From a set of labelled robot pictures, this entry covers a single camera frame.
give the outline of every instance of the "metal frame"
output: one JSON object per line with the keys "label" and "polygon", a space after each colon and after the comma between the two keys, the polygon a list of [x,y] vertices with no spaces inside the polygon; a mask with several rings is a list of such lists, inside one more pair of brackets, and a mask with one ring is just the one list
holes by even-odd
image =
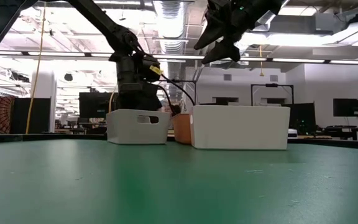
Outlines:
{"label": "metal frame", "polygon": [[280,85],[280,84],[276,84],[276,83],[251,84],[251,106],[254,106],[254,86],[264,86],[264,87],[267,87],[267,88],[277,88],[279,86],[290,87],[291,88],[292,104],[295,103],[294,96],[293,96],[293,85]]}

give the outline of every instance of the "pillar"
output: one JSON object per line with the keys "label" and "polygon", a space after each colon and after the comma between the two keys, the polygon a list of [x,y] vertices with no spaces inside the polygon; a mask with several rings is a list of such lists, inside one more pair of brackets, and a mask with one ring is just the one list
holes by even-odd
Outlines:
{"label": "pillar", "polygon": [[[31,92],[34,87],[36,68],[32,73]],[[34,98],[50,98],[49,132],[55,131],[55,110],[57,95],[57,77],[53,71],[52,63],[43,61],[40,64],[37,87]]]}

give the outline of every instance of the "hanging cord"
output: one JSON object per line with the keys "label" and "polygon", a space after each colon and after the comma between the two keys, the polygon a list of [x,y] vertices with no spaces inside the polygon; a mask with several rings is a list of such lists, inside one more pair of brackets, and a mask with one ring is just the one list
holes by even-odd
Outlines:
{"label": "hanging cord", "polygon": [[39,71],[40,71],[42,44],[44,42],[44,27],[45,27],[45,12],[46,12],[46,10],[47,10],[47,2],[44,2],[44,13],[43,13],[43,16],[42,16],[42,28],[41,28],[42,30],[41,30],[41,42],[40,42],[40,55],[38,56],[37,72],[35,73],[34,87],[32,89],[30,106],[29,106],[29,113],[27,115],[27,126],[25,127],[25,133],[26,134],[29,133],[32,103],[34,102],[34,94],[35,94],[35,89],[37,88],[38,74],[39,74]]}
{"label": "hanging cord", "polygon": [[[259,47],[260,57],[262,57],[262,46]],[[260,75],[259,76],[265,76],[263,73],[264,69],[264,63],[260,62]]]}
{"label": "hanging cord", "polygon": [[164,74],[161,74],[161,76],[167,80],[167,82],[171,83],[172,85],[176,86],[179,90],[181,90],[184,94],[186,94],[186,96],[190,99],[191,103],[193,104],[193,106],[196,105],[196,103],[194,102],[194,100],[192,99],[192,97],[182,88],[180,87],[178,84],[174,83],[172,80],[170,80],[169,78],[167,78]]}
{"label": "hanging cord", "polygon": [[114,95],[114,93],[116,92],[116,87],[118,86],[118,83],[117,85],[112,89],[112,93],[111,93],[111,96],[110,96],[110,100],[109,100],[109,113],[111,113],[111,101],[112,101],[112,96]]}
{"label": "hanging cord", "polygon": [[167,96],[167,100],[168,100],[169,107],[171,108],[172,116],[175,116],[177,113],[171,103],[171,99],[169,98],[168,92],[166,91],[166,89],[164,89],[164,87],[162,87],[162,86],[158,86],[158,87],[165,93],[165,96]]}

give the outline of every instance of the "orange basket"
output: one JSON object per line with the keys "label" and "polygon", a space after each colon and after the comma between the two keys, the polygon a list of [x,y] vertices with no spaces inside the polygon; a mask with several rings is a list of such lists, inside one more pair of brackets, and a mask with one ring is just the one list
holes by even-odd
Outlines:
{"label": "orange basket", "polygon": [[182,144],[191,144],[190,114],[177,114],[172,118],[175,140]]}

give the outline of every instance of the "yellow cable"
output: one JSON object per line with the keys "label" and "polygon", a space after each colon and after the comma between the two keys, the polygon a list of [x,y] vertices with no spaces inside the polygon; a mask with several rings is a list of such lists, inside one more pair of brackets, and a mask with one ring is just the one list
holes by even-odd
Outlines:
{"label": "yellow cable", "polygon": [[43,44],[43,42],[44,42],[44,27],[45,27],[45,12],[46,12],[46,10],[47,10],[47,2],[44,2],[44,14],[43,14],[43,16],[42,16],[42,30],[41,30],[40,55],[38,56],[37,72],[35,73],[34,87],[33,87],[33,89],[32,89],[32,93],[31,93],[31,100],[30,100],[30,106],[29,106],[29,114],[27,115],[27,126],[25,127],[25,133],[26,133],[26,134],[29,133],[32,103],[33,103],[33,101],[34,101],[35,89],[37,88],[38,73],[39,73],[39,71],[40,71],[42,44]]}
{"label": "yellow cable", "polygon": [[111,96],[110,96],[109,113],[111,113],[111,100],[112,100],[112,96],[113,96],[113,95],[114,95],[114,90],[112,91]]}
{"label": "yellow cable", "polygon": [[[260,50],[260,57],[262,57],[262,46],[259,47]],[[259,76],[265,76],[263,73],[263,69],[264,69],[264,63],[260,62],[260,75]]]}

